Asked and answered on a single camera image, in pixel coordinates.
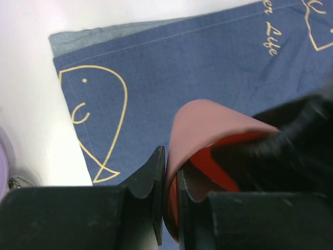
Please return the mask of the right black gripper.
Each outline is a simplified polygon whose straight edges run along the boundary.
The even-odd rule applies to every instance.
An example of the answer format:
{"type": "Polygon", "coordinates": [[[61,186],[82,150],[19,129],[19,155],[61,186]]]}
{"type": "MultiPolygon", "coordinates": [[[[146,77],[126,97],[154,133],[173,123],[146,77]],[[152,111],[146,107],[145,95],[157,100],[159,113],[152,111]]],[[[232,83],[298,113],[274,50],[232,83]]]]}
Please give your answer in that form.
{"type": "Polygon", "coordinates": [[[281,131],[211,156],[241,191],[332,194],[332,98],[314,96],[281,131]]]}

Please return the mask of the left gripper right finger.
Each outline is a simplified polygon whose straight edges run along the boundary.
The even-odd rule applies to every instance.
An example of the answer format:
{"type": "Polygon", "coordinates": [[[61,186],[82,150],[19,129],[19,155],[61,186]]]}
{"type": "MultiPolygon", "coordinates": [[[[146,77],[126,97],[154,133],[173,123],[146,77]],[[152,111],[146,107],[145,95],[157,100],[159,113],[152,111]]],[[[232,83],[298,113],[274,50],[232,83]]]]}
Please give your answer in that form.
{"type": "Polygon", "coordinates": [[[317,193],[212,192],[177,173],[180,249],[332,249],[332,203],[317,193]]]}

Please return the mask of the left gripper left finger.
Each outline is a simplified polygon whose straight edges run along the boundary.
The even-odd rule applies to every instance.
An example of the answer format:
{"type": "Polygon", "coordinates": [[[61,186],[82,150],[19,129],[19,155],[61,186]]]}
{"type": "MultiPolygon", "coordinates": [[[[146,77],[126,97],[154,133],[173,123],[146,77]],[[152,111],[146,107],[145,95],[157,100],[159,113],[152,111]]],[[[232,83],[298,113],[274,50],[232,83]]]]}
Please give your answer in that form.
{"type": "Polygon", "coordinates": [[[1,202],[1,249],[157,249],[165,148],[116,186],[25,187],[1,202]]]}

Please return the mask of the orange plastic cup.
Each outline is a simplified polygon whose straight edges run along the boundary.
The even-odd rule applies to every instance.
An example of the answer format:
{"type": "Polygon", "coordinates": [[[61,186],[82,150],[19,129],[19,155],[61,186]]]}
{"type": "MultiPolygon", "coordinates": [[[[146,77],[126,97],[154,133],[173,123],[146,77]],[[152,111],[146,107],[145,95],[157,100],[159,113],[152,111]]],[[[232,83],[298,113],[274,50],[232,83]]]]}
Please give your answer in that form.
{"type": "Polygon", "coordinates": [[[207,99],[185,104],[173,122],[163,192],[163,218],[171,237],[179,241],[177,172],[185,162],[227,191],[238,192],[239,186],[212,159],[212,145],[224,146],[276,133],[272,125],[241,114],[207,99]]]}

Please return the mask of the spoon with green handle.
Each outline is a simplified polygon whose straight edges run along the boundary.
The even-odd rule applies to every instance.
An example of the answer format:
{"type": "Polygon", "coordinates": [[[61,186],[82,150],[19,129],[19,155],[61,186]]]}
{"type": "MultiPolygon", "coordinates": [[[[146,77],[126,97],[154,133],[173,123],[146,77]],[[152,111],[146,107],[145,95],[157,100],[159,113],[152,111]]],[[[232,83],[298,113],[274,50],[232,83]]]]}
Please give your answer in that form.
{"type": "Polygon", "coordinates": [[[32,187],[33,183],[21,176],[13,176],[8,180],[10,190],[32,187]]]}

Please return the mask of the blue fish-print cloth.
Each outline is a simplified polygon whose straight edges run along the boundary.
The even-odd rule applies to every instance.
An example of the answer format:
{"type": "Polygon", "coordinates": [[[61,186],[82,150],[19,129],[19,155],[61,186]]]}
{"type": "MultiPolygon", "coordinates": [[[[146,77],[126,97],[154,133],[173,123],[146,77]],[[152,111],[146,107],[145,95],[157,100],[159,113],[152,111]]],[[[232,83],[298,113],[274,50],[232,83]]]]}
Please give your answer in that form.
{"type": "Polygon", "coordinates": [[[168,146],[187,102],[208,99],[253,116],[325,85],[332,1],[259,1],[49,41],[91,180],[114,185],[168,146]]]}

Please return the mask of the purple plastic plate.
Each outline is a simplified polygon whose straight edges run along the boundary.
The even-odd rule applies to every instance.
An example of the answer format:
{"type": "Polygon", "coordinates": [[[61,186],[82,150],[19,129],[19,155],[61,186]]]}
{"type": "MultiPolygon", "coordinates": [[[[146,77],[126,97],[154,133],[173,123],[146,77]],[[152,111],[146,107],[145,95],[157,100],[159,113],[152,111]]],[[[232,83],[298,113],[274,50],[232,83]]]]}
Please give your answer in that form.
{"type": "Polygon", "coordinates": [[[15,151],[8,133],[1,127],[1,201],[9,192],[9,179],[15,166],[15,151]]]}

